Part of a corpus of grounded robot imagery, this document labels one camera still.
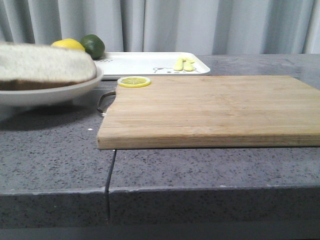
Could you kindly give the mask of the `round white plate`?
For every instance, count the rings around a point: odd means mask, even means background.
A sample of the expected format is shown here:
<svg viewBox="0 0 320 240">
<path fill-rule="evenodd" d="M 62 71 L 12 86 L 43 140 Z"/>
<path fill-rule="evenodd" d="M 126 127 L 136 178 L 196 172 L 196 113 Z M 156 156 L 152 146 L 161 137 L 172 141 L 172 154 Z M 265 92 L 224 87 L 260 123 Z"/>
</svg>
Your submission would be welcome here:
<svg viewBox="0 0 320 240">
<path fill-rule="evenodd" d="M 32 107 L 54 105 L 73 100 L 99 85 L 104 71 L 99 66 L 96 69 L 96 78 L 75 85 L 35 90 L 2 90 L 0 104 L 10 107 Z"/>
</svg>

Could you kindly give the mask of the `white bread slice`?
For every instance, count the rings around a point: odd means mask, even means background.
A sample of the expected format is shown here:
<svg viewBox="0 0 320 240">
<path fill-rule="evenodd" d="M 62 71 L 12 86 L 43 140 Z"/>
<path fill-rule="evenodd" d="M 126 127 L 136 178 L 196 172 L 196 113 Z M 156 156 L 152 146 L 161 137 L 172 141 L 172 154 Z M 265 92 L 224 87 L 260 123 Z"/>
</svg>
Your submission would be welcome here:
<svg viewBox="0 0 320 240">
<path fill-rule="evenodd" d="M 41 90 L 90 81 L 97 67 L 82 50 L 33 43 L 0 44 L 0 89 Z"/>
</svg>

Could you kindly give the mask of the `white rectangular tray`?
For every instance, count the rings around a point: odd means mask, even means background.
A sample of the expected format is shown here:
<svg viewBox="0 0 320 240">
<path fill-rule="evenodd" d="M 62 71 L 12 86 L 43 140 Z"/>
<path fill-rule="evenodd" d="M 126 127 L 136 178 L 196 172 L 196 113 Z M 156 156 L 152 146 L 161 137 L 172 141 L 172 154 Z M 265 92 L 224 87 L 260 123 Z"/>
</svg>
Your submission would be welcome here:
<svg viewBox="0 0 320 240">
<path fill-rule="evenodd" d="M 175 71 L 179 58 L 193 60 L 192 71 Z M 106 52 L 95 64 L 103 71 L 104 80 L 126 76 L 200 75 L 207 76 L 210 68 L 189 52 Z"/>
</svg>

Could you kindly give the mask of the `lemon slice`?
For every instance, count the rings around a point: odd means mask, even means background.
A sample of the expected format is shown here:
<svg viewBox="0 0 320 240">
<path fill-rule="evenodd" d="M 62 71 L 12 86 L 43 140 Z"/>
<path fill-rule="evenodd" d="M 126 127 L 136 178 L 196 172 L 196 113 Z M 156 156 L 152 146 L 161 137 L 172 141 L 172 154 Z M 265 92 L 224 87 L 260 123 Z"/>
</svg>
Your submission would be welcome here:
<svg viewBox="0 0 320 240">
<path fill-rule="evenodd" d="M 151 80 L 144 76 L 126 76 L 117 80 L 117 83 L 121 87 L 126 88 L 141 88 L 151 84 Z"/>
</svg>

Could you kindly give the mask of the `green lime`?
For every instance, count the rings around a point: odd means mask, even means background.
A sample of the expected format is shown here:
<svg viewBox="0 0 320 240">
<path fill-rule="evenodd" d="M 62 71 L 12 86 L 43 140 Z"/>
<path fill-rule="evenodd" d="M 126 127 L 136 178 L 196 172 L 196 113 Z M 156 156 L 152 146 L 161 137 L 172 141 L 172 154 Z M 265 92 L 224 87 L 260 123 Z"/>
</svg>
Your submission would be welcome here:
<svg viewBox="0 0 320 240">
<path fill-rule="evenodd" d="M 103 57 L 105 44 L 97 35 L 88 34 L 80 40 L 80 43 L 93 60 Z"/>
</svg>

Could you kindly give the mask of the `grey curtain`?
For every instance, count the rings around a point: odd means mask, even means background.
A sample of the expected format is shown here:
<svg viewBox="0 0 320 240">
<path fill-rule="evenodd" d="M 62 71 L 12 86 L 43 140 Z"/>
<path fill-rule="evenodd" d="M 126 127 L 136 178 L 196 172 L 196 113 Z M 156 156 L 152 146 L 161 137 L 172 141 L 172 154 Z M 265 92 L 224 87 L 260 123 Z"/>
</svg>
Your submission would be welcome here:
<svg viewBox="0 0 320 240">
<path fill-rule="evenodd" d="M 3 0 L 0 39 L 102 39 L 109 52 L 317 54 L 317 0 Z"/>
</svg>

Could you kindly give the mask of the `wooden cutting board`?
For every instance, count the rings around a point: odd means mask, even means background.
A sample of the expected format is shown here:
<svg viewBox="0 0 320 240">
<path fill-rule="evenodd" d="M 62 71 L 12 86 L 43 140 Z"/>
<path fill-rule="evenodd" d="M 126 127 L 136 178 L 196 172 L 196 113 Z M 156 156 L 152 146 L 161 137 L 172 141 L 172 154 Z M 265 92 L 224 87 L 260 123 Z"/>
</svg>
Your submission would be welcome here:
<svg viewBox="0 0 320 240">
<path fill-rule="evenodd" d="M 152 76 L 115 92 L 102 150 L 320 144 L 320 92 L 291 76 Z"/>
</svg>

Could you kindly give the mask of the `yellow lemon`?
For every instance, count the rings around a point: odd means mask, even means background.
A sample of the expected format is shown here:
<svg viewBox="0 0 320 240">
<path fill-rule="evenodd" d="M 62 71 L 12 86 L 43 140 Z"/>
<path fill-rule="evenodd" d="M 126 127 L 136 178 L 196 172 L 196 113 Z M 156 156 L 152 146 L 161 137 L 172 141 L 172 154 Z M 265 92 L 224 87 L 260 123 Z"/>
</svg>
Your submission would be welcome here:
<svg viewBox="0 0 320 240">
<path fill-rule="evenodd" d="M 55 41 L 51 44 L 52 47 L 59 47 L 59 48 L 67 48 L 73 50 L 81 50 L 86 51 L 83 45 L 73 38 L 66 38 L 62 40 Z"/>
</svg>

